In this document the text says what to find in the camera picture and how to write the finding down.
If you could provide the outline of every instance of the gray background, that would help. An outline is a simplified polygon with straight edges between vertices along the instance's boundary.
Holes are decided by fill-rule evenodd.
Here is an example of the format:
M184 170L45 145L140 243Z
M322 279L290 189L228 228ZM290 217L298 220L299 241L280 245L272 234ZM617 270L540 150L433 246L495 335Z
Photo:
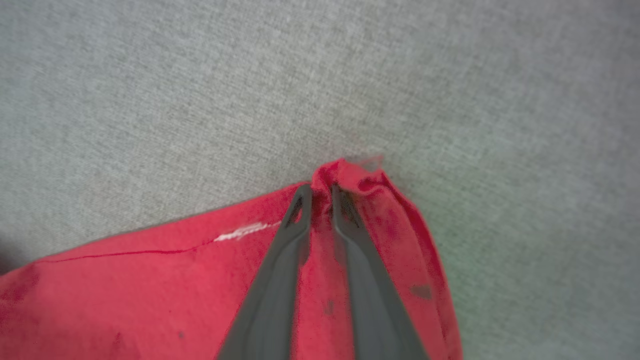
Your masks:
M640 3L4 0L5 268L385 168L468 359L637 359Z

